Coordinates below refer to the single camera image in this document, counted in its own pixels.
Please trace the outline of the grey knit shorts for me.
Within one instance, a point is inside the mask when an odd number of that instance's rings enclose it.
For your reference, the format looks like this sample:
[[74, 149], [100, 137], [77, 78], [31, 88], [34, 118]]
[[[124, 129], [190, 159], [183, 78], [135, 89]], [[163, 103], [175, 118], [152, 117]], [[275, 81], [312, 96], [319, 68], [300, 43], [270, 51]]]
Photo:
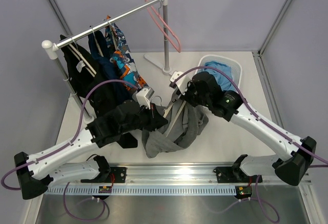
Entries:
[[209, 122], [203, 107], [182, 100], [158, 109], [168, 124], [151, 132], [142, 130], [141, 141], [148, 158], [188, 148]]

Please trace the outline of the light blue shorts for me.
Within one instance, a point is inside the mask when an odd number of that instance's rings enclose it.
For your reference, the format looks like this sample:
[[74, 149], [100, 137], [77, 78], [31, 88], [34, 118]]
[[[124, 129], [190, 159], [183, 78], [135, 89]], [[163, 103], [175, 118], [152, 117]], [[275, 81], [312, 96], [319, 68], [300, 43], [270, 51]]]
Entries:
[[[223, 72], [231, 80], [233, 79], [232, 69], [231, 69], [230, 66], [228, 66], [226, 64], [216, 62], [216, 61], [210, 61], [210, 62], [206, 62], [204, 64], [204, 66], [216, 68], [216, 69], [220, 70], [221, 72]], [[204, 69], [204, 71], [212, 74], [215, 77], [215, 79], [217, 81], [217, 84], [220, 85], [222, 91], [236, 91], [236, 89], [232, 85], [232, 83], [224, 75], [222, 75], [220, 72], [217, 72], [217, 71], [212, 70], [212, 69]]]

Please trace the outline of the pink clothes hanger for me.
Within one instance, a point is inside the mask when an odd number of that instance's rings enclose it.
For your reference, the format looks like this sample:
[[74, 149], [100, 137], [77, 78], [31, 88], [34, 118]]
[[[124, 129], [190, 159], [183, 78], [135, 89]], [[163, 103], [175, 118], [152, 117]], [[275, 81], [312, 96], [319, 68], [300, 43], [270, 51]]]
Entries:
[[152, 18], [155, 25], [159, 28], [162, 34], [166, 37], [172, 47], [178, 52], [181, 52], [181, 42], [175, 32], [165, 22], [164, 18], [155, 10], [153, 6], [147, 8], [149, 16]]

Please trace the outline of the white hanger with grey shorts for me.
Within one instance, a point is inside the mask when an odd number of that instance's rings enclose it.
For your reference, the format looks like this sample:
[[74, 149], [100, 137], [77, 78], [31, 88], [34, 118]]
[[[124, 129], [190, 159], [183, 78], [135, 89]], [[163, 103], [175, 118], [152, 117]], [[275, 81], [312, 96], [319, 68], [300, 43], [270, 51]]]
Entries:
[[157, 106], [158, 112], [168, 120], [168, 124], [150, 133], [149, 139], [157, 142], [177, 142], [184, 135], [183, 116], [186, 102], [179, 99], [180, 92], [175, 90], [166, 107]]

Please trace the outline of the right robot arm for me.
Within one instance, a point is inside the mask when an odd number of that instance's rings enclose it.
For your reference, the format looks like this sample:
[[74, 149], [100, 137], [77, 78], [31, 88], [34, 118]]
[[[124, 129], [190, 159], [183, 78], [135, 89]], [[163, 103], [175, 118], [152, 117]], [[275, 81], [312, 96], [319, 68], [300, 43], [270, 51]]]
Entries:
[[288, 185], [299, 185], [314, 160], [317, 143], [313, 138], [301, 138], [270, 121], [237, 91], [222, 90], [206, 71], [192, 78], [179, 77], [175, 82], [188, 104], [208, 108], [215, 116], [247, 130], [274, 152], [271, 156], [239, 156], [232, 166], [235, 180], [276, 175]]

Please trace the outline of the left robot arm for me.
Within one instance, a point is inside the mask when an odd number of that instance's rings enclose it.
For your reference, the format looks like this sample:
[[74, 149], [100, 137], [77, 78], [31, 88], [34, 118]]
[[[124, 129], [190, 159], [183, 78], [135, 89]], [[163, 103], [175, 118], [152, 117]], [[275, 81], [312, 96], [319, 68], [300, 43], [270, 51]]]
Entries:
[[155, 104], [148, 109], [129, 100], [96, 118], [65, 142], [35, 154], [17, 153], [14, 162], [22, 198], [36, 198], [63, 182], [107, 181], [110, 168], [103, 156], [92, 162], [72, 163], [71, 160], [114, 142], [123, 149], [135, 148], [137, 143], [123, 142], [121, 137], [133, 130], [155, 131], [167, 124], [168, 120]]

